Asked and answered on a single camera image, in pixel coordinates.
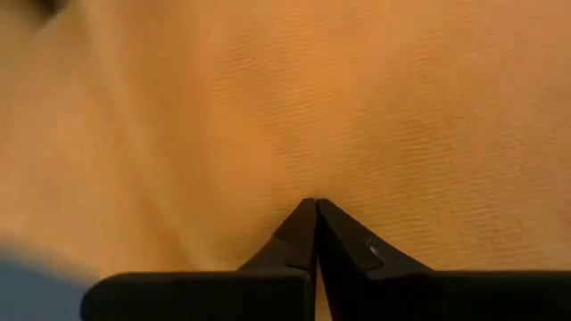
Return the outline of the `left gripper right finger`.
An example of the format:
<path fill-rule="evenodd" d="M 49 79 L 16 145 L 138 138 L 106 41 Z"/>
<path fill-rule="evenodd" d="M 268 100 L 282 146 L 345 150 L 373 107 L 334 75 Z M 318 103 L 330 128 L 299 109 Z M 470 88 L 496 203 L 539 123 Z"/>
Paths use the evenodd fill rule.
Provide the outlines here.
<path fill-rule="evenodd" d="M 316 202 L 333 321 L 571 321 L 571 271 L 438 271 Z"/>

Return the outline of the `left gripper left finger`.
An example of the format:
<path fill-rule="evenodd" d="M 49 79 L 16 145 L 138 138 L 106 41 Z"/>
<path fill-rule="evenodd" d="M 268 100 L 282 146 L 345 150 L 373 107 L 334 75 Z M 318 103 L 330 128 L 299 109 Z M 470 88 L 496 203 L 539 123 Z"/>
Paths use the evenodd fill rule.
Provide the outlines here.
<path fill-rule="evenodd" d="M 316 203 L 302 200 L 235 271 L 129 272 L 93 285 L 82 321 L 314 321 Z"/>

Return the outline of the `orange microfibre towel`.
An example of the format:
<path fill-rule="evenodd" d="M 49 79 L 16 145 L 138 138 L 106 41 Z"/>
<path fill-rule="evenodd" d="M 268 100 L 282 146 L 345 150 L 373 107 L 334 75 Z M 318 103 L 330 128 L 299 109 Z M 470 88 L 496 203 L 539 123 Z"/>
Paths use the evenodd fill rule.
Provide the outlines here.
<path fill-rule="evenodd" d="M 233 269 L 305 197 L 571 270 L 571 0 L 0 0 L 0 261 Z"/>

